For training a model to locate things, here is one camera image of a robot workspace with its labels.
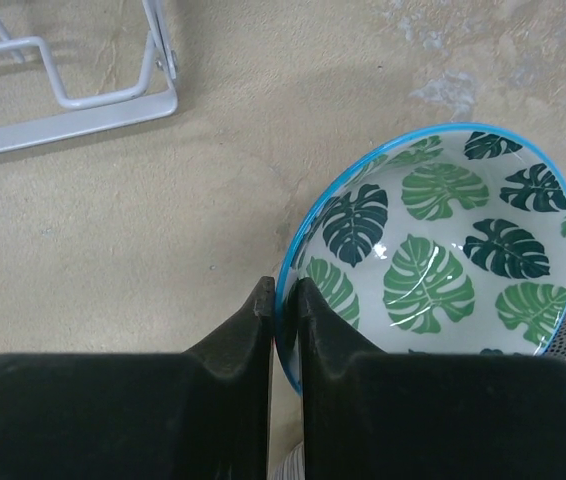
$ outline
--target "concrete surface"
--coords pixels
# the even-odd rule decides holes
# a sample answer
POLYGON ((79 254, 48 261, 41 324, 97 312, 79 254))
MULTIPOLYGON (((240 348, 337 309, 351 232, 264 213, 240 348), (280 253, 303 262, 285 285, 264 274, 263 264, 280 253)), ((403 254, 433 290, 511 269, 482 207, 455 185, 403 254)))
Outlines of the concrete surface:
MULTIPOLYGON (((0 352, 174 351, 210 332, 345 167, 417 127, 508 127, 566 175, 566 0, 170 0, 172 118, 0 155, 0 352)), ((0 0, 70 94, 136 82, 139 1, 0 0)), ((58 111, 0 56, 0 124, 58 111)), ((301 438, 275 362, 271 462, 301 438)))

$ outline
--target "dish rack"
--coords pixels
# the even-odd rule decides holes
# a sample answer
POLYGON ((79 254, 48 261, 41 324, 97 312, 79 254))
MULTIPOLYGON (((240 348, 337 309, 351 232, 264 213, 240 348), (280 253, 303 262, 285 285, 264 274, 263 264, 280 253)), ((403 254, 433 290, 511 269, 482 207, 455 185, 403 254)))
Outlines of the dish rack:
POLYGON ((154 120, 176 111, 176 54, 165 26, 162 3, 161 0, 142 1, 149 31, 138 82, 129 88, 83 98, 67 95, 45 39, 38 36, 12 38, 0 19, 0 53, 11 52, 16 62, 24 63, 21 51, 37 48, 56 101, 65 110, 58 115, 1 126, 0 153, 154 120), (157 67, 165 74, 167 88, 145 95, 157 67))

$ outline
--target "bowl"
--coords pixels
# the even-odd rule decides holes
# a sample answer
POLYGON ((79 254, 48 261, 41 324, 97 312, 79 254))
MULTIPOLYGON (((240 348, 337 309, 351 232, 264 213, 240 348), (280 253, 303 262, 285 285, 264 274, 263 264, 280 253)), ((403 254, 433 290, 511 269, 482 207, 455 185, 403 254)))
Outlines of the bowl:
POLYGON ((348 168, 296 232, 276 290, 283 341, 294 283, 387 352, 540 354, 566 313, 566 182, 539 148, 481 124, 386 143, 348 168))

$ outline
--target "white stain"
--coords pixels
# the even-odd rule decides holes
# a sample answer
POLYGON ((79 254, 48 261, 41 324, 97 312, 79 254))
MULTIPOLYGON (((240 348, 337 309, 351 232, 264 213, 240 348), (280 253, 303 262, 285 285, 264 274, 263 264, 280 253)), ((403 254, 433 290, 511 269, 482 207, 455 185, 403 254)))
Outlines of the white stain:
POLYGON ((440 78, 410 93, 410 97, 421 98, 428 103, 445 105, 452 110, 452 122, 472 119, 476 103, 476 80, 469 73, 446 71, 440 78))

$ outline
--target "blue rim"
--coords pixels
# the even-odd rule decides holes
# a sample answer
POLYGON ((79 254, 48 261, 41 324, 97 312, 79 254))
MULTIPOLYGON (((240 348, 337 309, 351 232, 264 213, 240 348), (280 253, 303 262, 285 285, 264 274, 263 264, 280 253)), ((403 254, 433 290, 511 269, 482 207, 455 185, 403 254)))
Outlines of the blue rim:
MULTIPOLYGON (((543 151, 538 148, 536 145, 531 143, 529 140, 521 137, 520 135, 510 132, 501 127, 495 127, 492 125, 485 125, 481 123, 452 123, 452 124, 443 124, 443 125, 434 125, 431 127, 422 128, 419 130, 414 130, 410 133, 406 133, 401 135, 400 137, 395 138, 394 140, 390 140, 389 142, 381 145, 380 147, 372 150, 367 155, 363 156, 359 161, 354 163, 350 166, 347 170, 345 170, 341 175, 339 175, 336 180, 332 182, 332 184, 321 194, 318 200, 312 205, 310 211, 305 215, 303 222, 299 226, 298 230, 294 234, 294 238, 292 239, 292 243, 290 247, 287 249, 287 253, 285 254, 285 258, 283 259, 283 264, 281 265, 281 270, 279 271, 279 277, 276 282, 276 296, 275 296, 275 340, 276 340, 276 350, 279 355, 279 360, 281 361, 281 365, 283 366, 283 371, 285 372, 285 376, 289 380, 290 384, 296 390, 296 392, 301 395, 301 385, 296 381, 296 379, 292 376, 292 372, 290 372, 290 368, 288 366, 289 359, 287 357, 287 351, 284 349, 279 348, 279 345, 283 345, 283 294, 285 290, 285 282, 287 280, 287 276, 290 271, 290 265, 292 264, 292 259, 294 258, 294 254, 303 239, 303 234, 305 230, 310 226, 314 217, 318 215, 318 213, 323 208, 323 205, 332 197, 334 192, 338 190, 341 186, 343 186, 351 177, 354 175, 360 168, 368 164, 373 158, 377 157, 379 154, 391 150, 397 147, 400 147, 406 143, 410 143, 413 140, 421 137, 426 137, 430 135, 436 135, 439 133, 449 133, 449 132, 460 132, 460 131, 468 131, 468 130, 478 130, 486 133, 492 133, 495 135, 499 135, 501 137, 506 137, 508 139, 514 140, 516 143, 523 145, 525 148, 531 150, 536 156, 545 162, 545 164, 552 170, 552 173, 558 179, 561 188, 566 193, 566 181, 559 169, 556 167, 554 162, 548 157, 543 151)), ((545 345, 541 354, 545 353, 546 350, 549 348, 550 344, 556 337, 556 334, 559 331, 559 328, 563 324, 563 320, 566 316, 566 306, 565 310, 563 311, 563 315, 561 316, 556 328, 554 329, 554 333, 552 337, 545 345)))

